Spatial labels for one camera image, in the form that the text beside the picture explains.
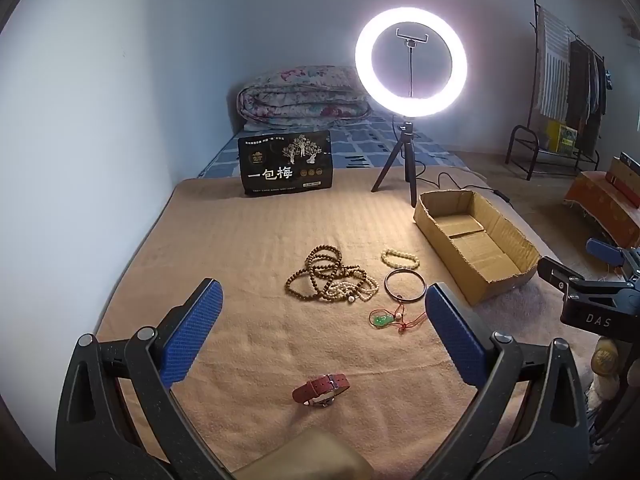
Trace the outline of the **dark metal bangle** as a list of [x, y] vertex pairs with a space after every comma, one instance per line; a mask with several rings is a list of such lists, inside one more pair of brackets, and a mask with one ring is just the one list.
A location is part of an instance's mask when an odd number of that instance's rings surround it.
[[427, 284], [416, 270], [396, 269], [386, 275], [384, 290], [394, 301], [415, 304], [425, 297]]

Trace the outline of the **red leather strap watch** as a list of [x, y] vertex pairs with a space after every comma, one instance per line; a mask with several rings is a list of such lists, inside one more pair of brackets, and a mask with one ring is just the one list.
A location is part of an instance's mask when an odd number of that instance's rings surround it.
[[325, 408], [349, 388], [349, 380], [344, 374], [326, 374], [308, 380], [294, 389], [292, 399], [298, 404], [311, 408]]

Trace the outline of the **orange cloth covered stool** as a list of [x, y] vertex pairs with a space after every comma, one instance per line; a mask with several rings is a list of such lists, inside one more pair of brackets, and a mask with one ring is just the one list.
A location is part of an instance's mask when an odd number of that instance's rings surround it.
[[582, 208], [618, 246], [639, 246], [639, 209], [606, 180], [603, 171], [578, 174], [564, 202]]

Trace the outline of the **cardboard box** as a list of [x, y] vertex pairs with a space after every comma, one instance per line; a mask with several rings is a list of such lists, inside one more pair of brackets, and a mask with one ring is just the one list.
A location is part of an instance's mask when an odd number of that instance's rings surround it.
[[526, 284], [537, 270], [535, 245], [477, 192], [425, 192], [414, 222], [471, 306]]

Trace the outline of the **red book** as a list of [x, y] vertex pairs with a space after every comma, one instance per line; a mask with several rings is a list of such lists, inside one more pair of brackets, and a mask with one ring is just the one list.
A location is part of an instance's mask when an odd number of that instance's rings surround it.
[[605, 180], [620, 191], [636, 208], [640, 206], [639, 175], [619, 157], [612, 158]]

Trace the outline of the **black clothes rack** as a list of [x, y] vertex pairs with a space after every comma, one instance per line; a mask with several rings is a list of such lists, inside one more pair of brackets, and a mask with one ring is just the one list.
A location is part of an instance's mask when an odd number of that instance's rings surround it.
[[605, 57], [533, 0], [535, 59], [526, 122], [510, 133], [504, 163], [536, 176], [573, 177], [601, 166], [602, 118], [612, 90]]

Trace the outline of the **yellow box on rack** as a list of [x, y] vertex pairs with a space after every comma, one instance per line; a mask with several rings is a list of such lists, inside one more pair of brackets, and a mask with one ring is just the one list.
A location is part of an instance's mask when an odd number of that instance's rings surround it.
[[549, 119], [546, 127], [547, 150], [561, 155], [573, 155], [578, 132], [562, 122]]

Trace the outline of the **blue patterned bed sheet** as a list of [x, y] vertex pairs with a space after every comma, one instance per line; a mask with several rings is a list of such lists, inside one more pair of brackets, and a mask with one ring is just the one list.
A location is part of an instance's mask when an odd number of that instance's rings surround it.
[[[335, 124], [330, 129], [334, 167], [338, 169], [382, 168], [396, 144], [400, 119], [389, 112], [373, 112], [362, 122]], [[276, 130], [242, 130], [234, 136], [198, 175], [200, 178], [239, 177], [238, 141]], [[413, 138], [416, 163], [422, 166], [465, 168], [464, 162], [445, 150], [418, 128]]]

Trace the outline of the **black tripod stand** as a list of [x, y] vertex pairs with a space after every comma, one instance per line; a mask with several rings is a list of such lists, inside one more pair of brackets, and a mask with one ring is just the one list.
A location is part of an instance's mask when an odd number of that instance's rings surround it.
[[418, 185], [416, 184], [418, 177], [416, 176], [416, 153], [414, 152], [413, 139], [413, 122], [411, 120], [405, 120], [399, 126], [399, 134], [396, 139], [396, 143], [388, 155], [381, 172], [378, 174], [378, 177], [371, 188], [371, 192], [378, 192], [390, 171], [390, 168], [393, 167], [396, 159], [401, 157], [404, 160], [405, 181], [409, 185], [410, 204], [415, 207], [416, 202], [418, 201]]

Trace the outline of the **striped hanging cloth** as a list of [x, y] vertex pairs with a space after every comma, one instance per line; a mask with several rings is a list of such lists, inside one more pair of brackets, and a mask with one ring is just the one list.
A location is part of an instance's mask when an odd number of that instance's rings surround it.
[[564, 122], [570, 86], [570, 30], [542, 6], [538, 10], [537, 110], [557, 122]]

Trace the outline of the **black snack bag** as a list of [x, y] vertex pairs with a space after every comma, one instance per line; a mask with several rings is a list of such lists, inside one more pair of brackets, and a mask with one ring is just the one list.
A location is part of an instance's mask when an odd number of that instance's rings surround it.
[[329, 130], [277, 132], [238, 141], [240, 177], [247, 196], [330, 188], [333, 158]]

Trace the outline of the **folded floral quilt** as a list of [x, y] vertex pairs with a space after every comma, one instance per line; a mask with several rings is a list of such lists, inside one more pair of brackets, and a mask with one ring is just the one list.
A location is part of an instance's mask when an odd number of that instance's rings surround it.
[[236, 96], [236, 111], [247, 122], [288, 126], [360, 120], [371, 105], [353, 67], [303, 65], [250, 81]]

